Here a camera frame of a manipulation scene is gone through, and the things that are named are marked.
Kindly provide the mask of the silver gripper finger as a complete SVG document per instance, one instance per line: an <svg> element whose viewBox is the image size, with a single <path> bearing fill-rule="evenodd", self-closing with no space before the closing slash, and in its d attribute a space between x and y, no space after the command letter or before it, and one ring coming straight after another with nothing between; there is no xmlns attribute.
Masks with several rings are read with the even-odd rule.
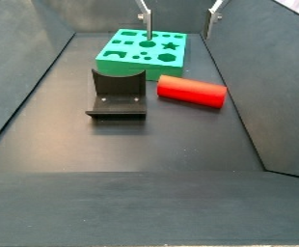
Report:
<svg viewBox="0 0 299 247"><path fill-rule="evenodd" d="M224 0L214 0L214 3L210 8L206 9L206 18L205 18L205 28L204 28L204 37L209 38L210 29L214 21L218 17L218 9L222 5Z"/></svg>
<svg viewBox="0 0 299 247"><path fill-rule="evenodd" d="M137 14L137 19L145 24L146 40L152 40L152 12L148 9L144 0L134 0L134 3L140 9Z"/></svg>

